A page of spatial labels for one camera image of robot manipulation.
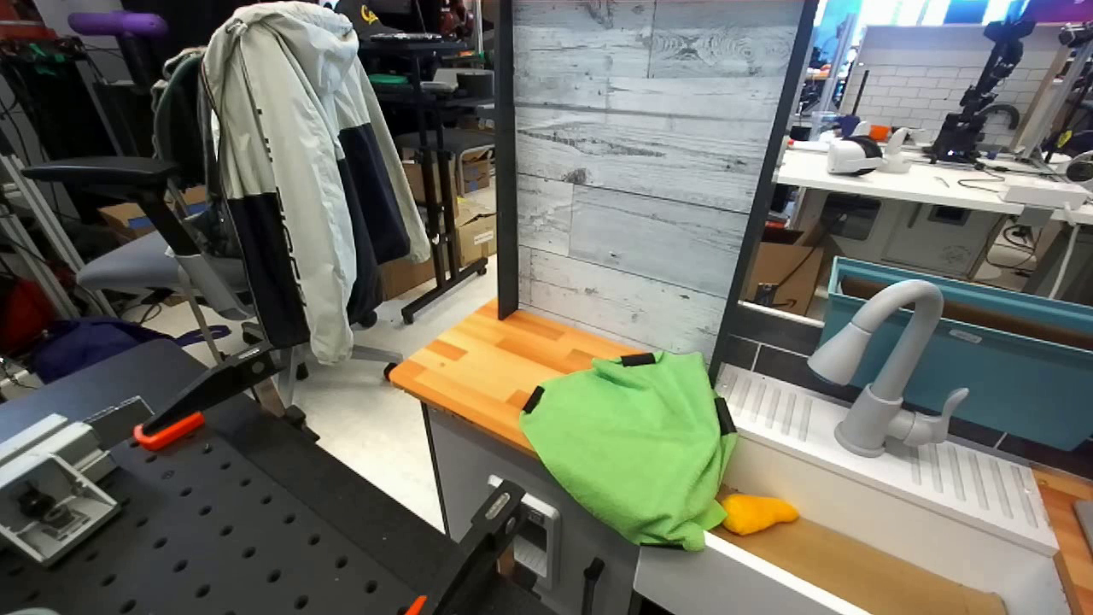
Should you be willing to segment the background black robot arm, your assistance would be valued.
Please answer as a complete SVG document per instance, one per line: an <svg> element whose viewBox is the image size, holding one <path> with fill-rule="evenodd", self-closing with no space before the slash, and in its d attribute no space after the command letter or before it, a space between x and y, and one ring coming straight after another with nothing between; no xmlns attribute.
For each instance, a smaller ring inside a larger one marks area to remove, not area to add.
<svg viewBox="0 0 1093 615"><path fill-rule="evenodd" d="M1036 30L1036 13L1006 13L1003 20L989 20L985 37L989 42L989 53L972 84L963 87L960 109L948 113L927 146L928 159L942 164L972 164L980 152L980 136L987 124L987 109L997 99L997 84L1021 63L1023 37Z"/></svg>

